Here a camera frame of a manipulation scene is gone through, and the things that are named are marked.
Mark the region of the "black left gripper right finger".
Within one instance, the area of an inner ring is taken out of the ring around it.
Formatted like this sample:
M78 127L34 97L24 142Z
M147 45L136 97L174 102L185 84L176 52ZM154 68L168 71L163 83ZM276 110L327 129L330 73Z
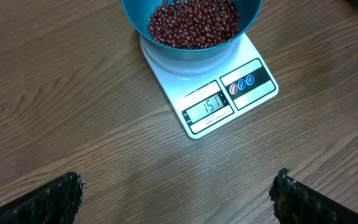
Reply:
M280 224L358 224L358 213L288 176L282 168L269 196Z

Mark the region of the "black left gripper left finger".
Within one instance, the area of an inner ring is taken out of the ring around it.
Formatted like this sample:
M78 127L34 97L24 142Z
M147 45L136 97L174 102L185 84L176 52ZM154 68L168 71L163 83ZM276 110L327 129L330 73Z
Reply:
M79 173L67 172L0 206L0 224L72 224L85 189Z

